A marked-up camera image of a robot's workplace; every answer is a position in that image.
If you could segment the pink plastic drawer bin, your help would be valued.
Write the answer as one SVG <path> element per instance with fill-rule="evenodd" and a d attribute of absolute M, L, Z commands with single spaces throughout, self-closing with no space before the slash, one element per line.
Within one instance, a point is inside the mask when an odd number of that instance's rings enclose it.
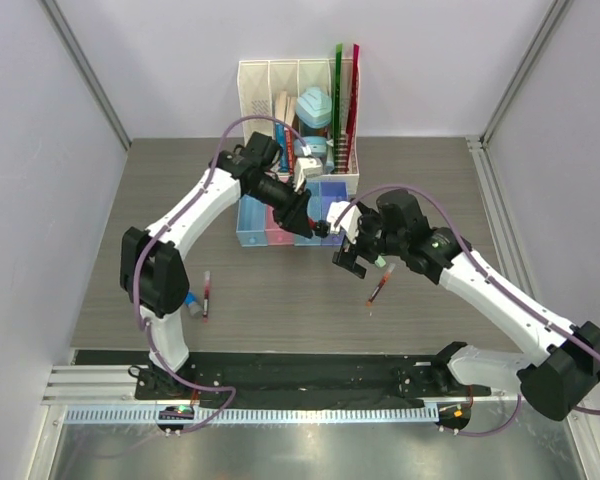
<path fill-rule="evenodd" d="M 283 230 L 275 222 L 271 206 L 266 207 L 264 231 L 269 246 L 291 246 L 294 244 L 294 235 Z"/>

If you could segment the light blue drawer bin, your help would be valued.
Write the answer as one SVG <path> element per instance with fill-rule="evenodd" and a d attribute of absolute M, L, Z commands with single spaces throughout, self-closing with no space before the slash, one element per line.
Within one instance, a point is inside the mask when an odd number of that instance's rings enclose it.
<path fill-rule="evenodd" d="M 306 184 L 306 190 L 311 192 L 311 198 L 309 199 L 307 206 L 307 214 L 310 220 L 315 222 L 320 221 L 322 216 L 322 201 L 321 201 L 321 186 L 319 182 L 308 182 Z M 305 238 L 300 235 L 294 236 L 295 247 L 309 247 L 309 246 L 320 246 L 321 238 L 316 234 L 313 234 L 311 238 Z"/>

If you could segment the purple plastic drawer bin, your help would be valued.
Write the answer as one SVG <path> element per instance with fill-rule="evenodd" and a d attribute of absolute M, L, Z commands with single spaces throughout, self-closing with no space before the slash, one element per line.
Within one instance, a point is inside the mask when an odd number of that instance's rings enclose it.
<path fill-rule="evenodd" d="M 321 219 L 326 220 L 329 208 L 332 203 L 347 201 L 347 187 L 345 182 L 321 182 L 320 183 L 321 200 Z M 322 247 L 339 247 L 343 240 L 343 232 L 339 234 L 329 234 L 321 240 Z"/>

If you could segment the white desktop file organizer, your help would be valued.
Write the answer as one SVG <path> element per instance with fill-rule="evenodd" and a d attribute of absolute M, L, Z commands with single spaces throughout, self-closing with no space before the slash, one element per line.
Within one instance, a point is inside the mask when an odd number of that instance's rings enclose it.
<path fill-rule="evenodd" d="M 243 136 L 248 139 L 252 133 L 260 132 L 275 136 L 275 126 L 268 118 L 274 115 L 274 102 L 281 90 L 288 95 L 298 97 L 307 88 L 317 86 L 331 94 L 334 82 L 335 59 L 276 59 L 241 60 L 238 64 L 237 88 L 240 111 L 243 117 L 254 115 L 254 120 L 242 124 Z M 346 125 L 349 111 L 352 59 L 342 60 L 341 72 L 341 129 L 346 137 Z M 358 128 L 358 110 L 353 138 L 349 149 L 347 169 L 344 172 L 332 172 L 321 178 L 323 181 L 342 181 L 348 191 L 357 191 L 359 182 L 359 164 L 356 152 Z"/>

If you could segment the blue plastic drawer bin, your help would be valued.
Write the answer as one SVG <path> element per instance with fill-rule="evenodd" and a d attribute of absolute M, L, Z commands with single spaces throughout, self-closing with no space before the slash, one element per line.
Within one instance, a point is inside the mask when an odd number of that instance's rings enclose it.
<path fill-rule="evenodd" d="M 240 199 L 237 214 L 236 236 L 244 248 L 266 247 L 266 205 L 251 196 Z"/>

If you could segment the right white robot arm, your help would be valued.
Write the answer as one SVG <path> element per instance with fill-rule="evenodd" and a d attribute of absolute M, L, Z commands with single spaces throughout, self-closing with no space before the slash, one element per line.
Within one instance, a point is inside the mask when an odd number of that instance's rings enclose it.
<path fill-rule="evenodd" d="M 536 302 L 494 270 L 449 227 L 432 227 L 405 189 L 382 193 L 374 208 L 356 201 L 330 205 L 327 224 L 343 234 L 336 265 L 363 277 L 369 263 L 396 257 L 414 273 L 457 295 L 518 347 L 516 354 L 456 342 L 431 371 L 437 391 L 478 385 L 517 394 L 538 413 L 562 420 L 600 383 L 600 328 L 576 325 Z"/>

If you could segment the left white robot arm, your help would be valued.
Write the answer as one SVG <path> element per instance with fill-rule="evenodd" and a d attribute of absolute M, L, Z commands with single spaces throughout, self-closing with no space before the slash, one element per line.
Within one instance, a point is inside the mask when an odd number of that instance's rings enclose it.
<path fill-rule="evenodd" d="M 193 385 L 192 373 L 183 368 L 190 352 L 180 308 L 190 287 L 184 261 L 205 230 L 249 196 L 271 207 L 283 230 L 305 238 L 314 234 L 305 183 L 321 175 L 322 163 L 303 146 L 293 176 L 285 182 L 270 173 L 280 153 L 278 143 L 261 133 L 254 133 L 243 147 L 218 149 L 199 182 L 175 207 L 144 229 L 129 228 L 122 237 L 120 285 L 147 335 L 150 360 L 162 370 L 158 386 L 170 398 L 185 397 Z"/>

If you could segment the right red pen refill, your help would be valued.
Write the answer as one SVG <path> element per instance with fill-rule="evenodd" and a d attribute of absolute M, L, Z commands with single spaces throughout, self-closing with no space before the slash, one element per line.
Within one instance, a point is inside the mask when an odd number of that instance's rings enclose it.
<path fill-rule="evenodd" d="M 391 275 L 392 275 L 395 267 L 396 267 L 396 265 L 394 263 L 391 263 L 386 268 L 384 274 L 382 275 L 382 277 L 380 278 L 379 282 L 374 287 L 373 291 L 371 292 L 370 296 L 368 297 L 368 299 L 366 301 L 366 306 L 367 307 L 371 307 L 373 305 L 373 303 L 376 300 L 377 296 L 379 295 L 379 293 L 381 292 L 381 290 L 384 288 L 384 286 L 386 285 L 387 281 L 391 277 Z"/>

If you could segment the red pen refill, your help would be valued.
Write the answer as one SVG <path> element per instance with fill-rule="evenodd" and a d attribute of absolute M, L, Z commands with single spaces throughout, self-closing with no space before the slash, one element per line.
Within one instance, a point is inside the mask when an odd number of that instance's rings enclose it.
<path fill-rule="evenodd" d="M 211 272 L 209 270 L 204 273 L 204 294 L 202 300 L 202 319 L 203 322 L 209 320 L 209 303 L 211 293 Z"/>
<path fill-rule="evenodd" d="M 395 267 L 396 267 L 396 265 L 394 263 L 391 263 L 386 268 L 384 274 L 382 275 L 382 277 L 380 278 L 379 282 L 374 287 L 373 291 L 371 292 L 370 296 L 368 297 L 368 299 L 366 301 L 366 306 L 367 307 L 371 307 L 373 305 L 373 303 L 376 300 L 377 296 L 379 295 L 379 293 L 381 292 L 381 290 L 384 288 L 384 286 L 386 285 L 387 281 L 391 277 L 391 275 L 392 275 Z"/>

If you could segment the blue spine book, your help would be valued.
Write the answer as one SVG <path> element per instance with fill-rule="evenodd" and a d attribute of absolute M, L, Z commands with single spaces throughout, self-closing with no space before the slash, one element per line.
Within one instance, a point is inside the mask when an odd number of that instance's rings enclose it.
<path fill-rule="evenodd" d="M 279 123 L 275 124 L 275 135 L 278 144 L 281 147 L 279 157 L 279 172 L 290 172 L 290 160 L 288 154 L 288 128 L 286 127 L 286 112 L 288 105 L 288 93 L 286 90 L 281 90 L 274 102 L 274 115 Z"/>

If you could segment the left red pen refill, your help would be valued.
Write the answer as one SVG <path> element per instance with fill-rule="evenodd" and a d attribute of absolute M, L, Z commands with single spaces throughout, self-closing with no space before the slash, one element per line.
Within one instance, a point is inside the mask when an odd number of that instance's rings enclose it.
<path fill-rule="evenodd" d="M 209 303 L 211 293 L 211 272 L 209 270 L 204 273 L 204 294 L 202 300 L 202 319 L 203 322 L 209 320 Z"/>

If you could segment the green transparent ruler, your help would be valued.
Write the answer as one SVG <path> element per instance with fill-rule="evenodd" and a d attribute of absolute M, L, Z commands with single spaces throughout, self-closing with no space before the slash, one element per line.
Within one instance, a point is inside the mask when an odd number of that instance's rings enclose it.
<path fill-rule="evenodd" d="M 340 127 L 340 101 L 341 101 L 341 72 L 342 72 L 342 53 L 343 44 L 338 43 L 335 48 L 335 70 L 333 82 L 333 121 L 332 137 L 334 149 L 340 145 L 341 127 Z"/>

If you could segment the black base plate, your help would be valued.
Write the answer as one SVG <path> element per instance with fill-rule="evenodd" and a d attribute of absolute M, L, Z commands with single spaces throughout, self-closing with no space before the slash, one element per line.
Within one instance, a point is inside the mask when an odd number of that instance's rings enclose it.
<path fill-rule="evenodd" d="M 432 355 L 283 354 L 193 352 L 178 374 L 205 386 L 193 391 L 141 351 L 81 350 L 79 366 L 124 368 L 137 400 L 196 401 L 217 409 L 226 400 L 216 387 L 232 386 L 233 409 L 380 410 L 419 408 L 429 398 L 488 397 L 490 388 L 452 379 Z"/>

